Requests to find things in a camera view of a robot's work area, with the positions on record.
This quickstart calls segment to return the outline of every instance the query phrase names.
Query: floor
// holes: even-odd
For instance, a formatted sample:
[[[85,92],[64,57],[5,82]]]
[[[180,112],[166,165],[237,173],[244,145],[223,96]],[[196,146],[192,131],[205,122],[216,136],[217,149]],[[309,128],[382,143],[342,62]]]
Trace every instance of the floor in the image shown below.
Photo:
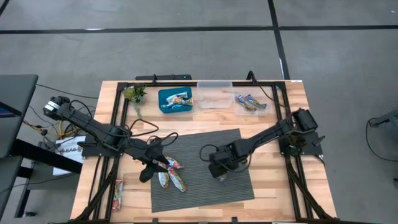
[[[258,79],[303,80],[319,133],[326,136],[322,146],[338,216],[396,223],[398,189],[392,178],[398,177],[398,164],[374,156],[364,132],[369,118],[398,109],[398,29],[362,26],[398,24],[397,1],[277,0],[280,27],[318,27],[280,32],[121,32],[140,27],[272,26],[276,18],[272,20],[265,0],[0,0],[0,5],[3,2],[0,73],[38,74],[40,84],[76,94],[97,96],[103,80],[133,80],[154,73],[242,79],[253,70]],[[103,28],[116,30],[51,31]],[[275,41],[277,33],[282,42]],[[40,111],[57,95],[37,87],[30,105]],[[96,105],[95,100],[82,100]],[[26,120],[42,124],[31,110]],[[369,142],[381,156],[398,159],[398,139],[390,128],[370,129]],[[34,144],[41,140],[27,127],[22,127],[19,138]],[[23,182],[17,179],[16,184]],[[27,208],[38,215],[14,219],[21,191],[22,187],[12,191],[1,223],[68,220],[75,189],[35,190]]]

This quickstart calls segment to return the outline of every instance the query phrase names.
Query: white paper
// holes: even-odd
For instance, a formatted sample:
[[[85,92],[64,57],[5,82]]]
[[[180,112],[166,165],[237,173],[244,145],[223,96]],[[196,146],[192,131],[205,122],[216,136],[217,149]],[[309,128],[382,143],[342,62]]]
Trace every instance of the white paper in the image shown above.
[[[83,163],[83,158],[81,156],[81,152],[83,150],[82,147],[78,146],[78,142],[85,141],[86,136],[78,136],[74,139],[70,140],[73,137],[65,138],[62,140],[57,140],[55,143],[61,144],[56,150],[56,153],[59,155],[60,153],[66,158],[73,159],[76,162]],[[53,168],[52,175],[63,175],[69,174],[69,171],[65,171],[63,169]]]

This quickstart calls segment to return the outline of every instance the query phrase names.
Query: black desk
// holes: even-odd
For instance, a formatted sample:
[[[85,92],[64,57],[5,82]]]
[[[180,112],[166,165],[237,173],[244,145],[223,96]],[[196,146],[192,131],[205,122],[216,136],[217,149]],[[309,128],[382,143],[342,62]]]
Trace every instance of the black desk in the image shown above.
[[[0,118],[0,191],[8,189],[0,194],[0,219],[16,177],[29,179],[33,173],[33,169],[21,167],[24,157],[77,174],[81,171],[78,162],[16,139],[37,79],[37,75],[0,75],[0,101],[22,113],[21,117]],[[15,217],[23,215],[29,192],[26,185]]]

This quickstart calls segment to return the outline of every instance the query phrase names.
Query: desk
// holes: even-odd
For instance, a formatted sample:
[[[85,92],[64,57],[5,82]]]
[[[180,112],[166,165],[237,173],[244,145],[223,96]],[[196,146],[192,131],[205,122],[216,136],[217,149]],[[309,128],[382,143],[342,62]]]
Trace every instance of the desk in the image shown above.
[[[106,81],[102,84],[95,114],[95,119],[99,122],[109,123],[111,121],[117,84],[117,81]],[[291,110],[308,108],[303,83],[286,81],[285,84]],[[146,102],[141,106],[143,118],[159,126],[160,129],[156,135],[160,137],[164,137],[173,131],[178,132],[179,135],[184,135],[239,128],[242,137],[248,138],[275,125],[277,121],[275,106],[272,103],[269,104],[270,113],[259,117],[236,116],[233,106],[223,109],[201,109],[194,106],[192,114],[163,114],[158,108],[157,92],[166,88],[172,87],[147,87],[145,90],[147,93],[145,95]],[[252,96],[258,98],[259,101],[267,99],[258,87],[234,88],[250,91]],[[264,87],[264,90],[272,96],[270,88]],[[195,87],[192,88],[192,92],[193,99],[195,99]],[[116,123],[120,122],[122,107],[123,97],[119,105]],[[137,119],[136,112],[133,106],[129,104],[126,124],[131,124],[135,119]],[[136,124],[132,131],[141,133],[150,130],[150,128],[149,125],[141,123]],[[313,156],[302,156],[302,160],[309,191],[327,213],[335,216],[335,208],[323,164]],[[91,157],[83,163],[71,218],[77,217],[87,206],[96,161],[97,157]],[[123,156],[120,159],[118,179],[124,180],[122,209],[112,213],[111,222],[151,222],[152,218],[159,218],[160,222],[230,222],[231,217],[238,217],[240,222],[295,220],[285,162],[279,154],[277,141],[257,148],[252,155],[249,173],[254,188],[254,200],[152,213],[150,183],[143,184],[138,180],[142,169],[141,163],[133,161],[130,156]],[[97,175],[94,190],[98,186],[98,180]],[[302,196],[298,189],[297,192],[300,199],[301,214],[304,217],[305,209]],[[100,218],[104,217],[107,196],[106,192],[101,204]]]
[[[0,118],[0,191],[7,189],[0,194],[0,219],[16,177],[29,180],[40,180],[40,177],[42,177],[41,172],[37,172],[37,169],[33,172],[32,168],[21,166],[23,157],[77,174],[80,173],[80,163],[16,139],[38,78],[37,75],[0,75],[0,101],[22,113],[22,116]],[[37,187],[28,184],[24,186],[22,197],[14,215],[16,218],[22,217],[24,214],[29,192],[32,189],[31,186]]]

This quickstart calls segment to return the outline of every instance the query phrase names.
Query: gray mat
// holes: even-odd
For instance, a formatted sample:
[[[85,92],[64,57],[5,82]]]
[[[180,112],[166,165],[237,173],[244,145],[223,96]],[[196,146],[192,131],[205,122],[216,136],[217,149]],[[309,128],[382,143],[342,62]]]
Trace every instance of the gray mat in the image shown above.
[[[199,158],[199,150],[205,144],[220,146],[240,137],[238,129],[189,134],[179,136],[172,145],[165,147],[165,156],[173,157],[185,166],[176,172],[187,185],[187,191],[179,191],[171,180],[169,188],[164,189],[159,184],[158,176],[154,175],[150,184],[152,212],[254,199],[248,171],[228,173],[227,179],[221,183],[211,176],[208,163]],[[211,147],[205,148],[203,158],[208,158],[212,151]]]

